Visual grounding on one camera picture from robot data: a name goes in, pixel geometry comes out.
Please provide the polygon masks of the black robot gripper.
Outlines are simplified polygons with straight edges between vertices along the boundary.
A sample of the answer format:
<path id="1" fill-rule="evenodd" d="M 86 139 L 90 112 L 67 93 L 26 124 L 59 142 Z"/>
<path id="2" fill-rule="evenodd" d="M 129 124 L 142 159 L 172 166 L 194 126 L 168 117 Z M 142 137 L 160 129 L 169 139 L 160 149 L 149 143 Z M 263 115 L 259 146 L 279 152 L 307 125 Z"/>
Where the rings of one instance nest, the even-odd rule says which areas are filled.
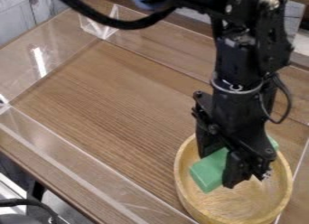
<path id="1" fill-rule="evenodd" d="M 216 81 L 212 86 L 212 95 L 202 91 L 193 94 L 198 155 L 205 158 L 227 146 L 223 184 L 233 189 L 253 177 L 263 180 L 277 159 L 267 122 L 279 88 L 269 82 L 249 89 L 235 89 Z"/>

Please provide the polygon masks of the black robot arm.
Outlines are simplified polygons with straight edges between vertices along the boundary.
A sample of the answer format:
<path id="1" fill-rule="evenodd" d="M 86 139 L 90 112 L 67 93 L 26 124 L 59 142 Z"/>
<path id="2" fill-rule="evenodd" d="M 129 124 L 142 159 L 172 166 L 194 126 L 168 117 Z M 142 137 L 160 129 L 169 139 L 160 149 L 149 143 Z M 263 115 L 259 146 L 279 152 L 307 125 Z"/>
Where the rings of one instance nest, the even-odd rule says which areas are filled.
<path id="1" fill-rule="evenodd" d="M 212 19 L 217 62 L 212 77 L 214 92 L 193 94 L 196 138 L 204 160 L 221 150 L 221 184 L 233 188 L 241 182 L 265 179 L 277 151 L 267 136 L 275 98 L 288 88 L 279 70 L 291 63 L 291 44 L 285 30 L 288 0 L 132 0 L 152 10 L 133 20 L 116 19 L 82 0 L 61 0 L 95 22 L 121 30 L 140 30 L 162 21 L 180 8 L 190 8 Z"/>

